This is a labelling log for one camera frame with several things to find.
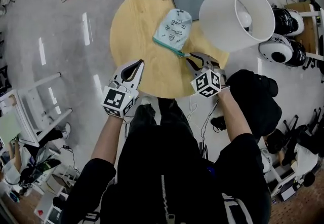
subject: zipper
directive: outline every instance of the zipper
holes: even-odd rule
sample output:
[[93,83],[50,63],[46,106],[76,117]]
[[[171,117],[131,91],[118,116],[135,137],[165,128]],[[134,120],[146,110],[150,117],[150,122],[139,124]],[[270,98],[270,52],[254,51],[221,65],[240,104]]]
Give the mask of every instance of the zipper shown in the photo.
[[166,215],[167,224],[175,224],[176,216],[173,214],[169,214],[168,209],[168,202],[167,202],[167,193],[166,193],[166,184],[164,180],[164,175],[161,175],[161,183],[162,183],[162,195],[163,195],[163,205],[164,205],[164,212]]

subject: black and white marker cube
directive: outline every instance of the black and white marker cube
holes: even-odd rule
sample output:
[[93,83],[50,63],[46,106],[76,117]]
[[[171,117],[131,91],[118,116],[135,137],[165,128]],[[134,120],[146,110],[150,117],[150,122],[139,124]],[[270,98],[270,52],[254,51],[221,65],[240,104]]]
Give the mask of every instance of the black and white marker cube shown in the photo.
[[101,105],[107,114],[123,118],[135,104],[137,96],[138,91],[134,89],[124,92],[121,89],[105,86]]
[[209,98],[221,91],[220,73],[207,70],[195,78],[191,85],[196,93]]

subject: light blue pouch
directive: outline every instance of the light blue pouch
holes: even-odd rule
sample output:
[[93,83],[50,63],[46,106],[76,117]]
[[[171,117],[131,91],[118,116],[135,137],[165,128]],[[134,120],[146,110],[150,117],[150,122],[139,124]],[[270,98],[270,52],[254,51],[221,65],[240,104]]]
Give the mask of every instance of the light blue pouch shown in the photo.
[[155,32],[153,40],[181,57],[186,56],[181,50],[190,35],[191,26],[192,18],[188,12],[170,10]]

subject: wooden floor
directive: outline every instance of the wooden floor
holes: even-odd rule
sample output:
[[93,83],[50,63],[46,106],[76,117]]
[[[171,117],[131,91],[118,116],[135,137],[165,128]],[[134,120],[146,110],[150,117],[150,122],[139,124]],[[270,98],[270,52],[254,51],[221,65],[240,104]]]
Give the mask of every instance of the wooden floor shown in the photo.
[[2,200],[10,210],[14,218],[20,224],[40,224],[41,219],[34,214],[34,209],[41,199],[41,195],[33,190],[27,197],[21,197],[19,203],[14,203],[7,194],[2,196]]
[[272,205],[270,224],[324,223],[324,170],[316,174],[315,183],[302,187],[286,202]]

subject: light bulb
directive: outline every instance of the light bulb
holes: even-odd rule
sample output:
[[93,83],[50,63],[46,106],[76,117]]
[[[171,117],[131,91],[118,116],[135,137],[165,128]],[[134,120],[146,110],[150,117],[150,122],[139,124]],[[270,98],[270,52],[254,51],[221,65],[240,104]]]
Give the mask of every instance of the light bulb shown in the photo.
[[249,13],[240,11],[237,13],[238,19],[244,28],[250,27],[252,24],[252,18]]

